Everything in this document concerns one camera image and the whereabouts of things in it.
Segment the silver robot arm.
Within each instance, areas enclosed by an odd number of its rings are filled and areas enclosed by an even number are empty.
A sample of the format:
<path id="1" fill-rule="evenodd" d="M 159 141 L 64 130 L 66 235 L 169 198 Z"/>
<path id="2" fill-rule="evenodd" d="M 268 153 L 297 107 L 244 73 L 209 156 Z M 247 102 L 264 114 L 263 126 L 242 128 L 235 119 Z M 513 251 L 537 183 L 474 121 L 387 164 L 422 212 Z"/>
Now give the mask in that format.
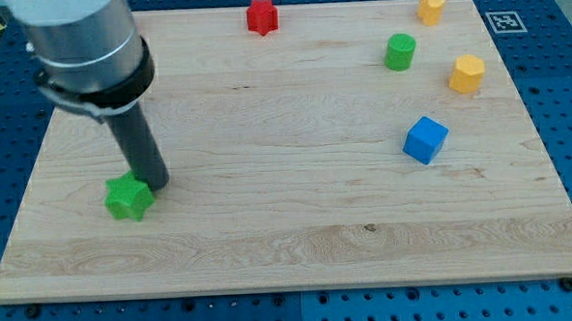
<path id="1" fill-rule="evenodd" d="M 0 0 L 50 78 L 96 93 L 132 75 L 144 47 L 128 0 Z"/>

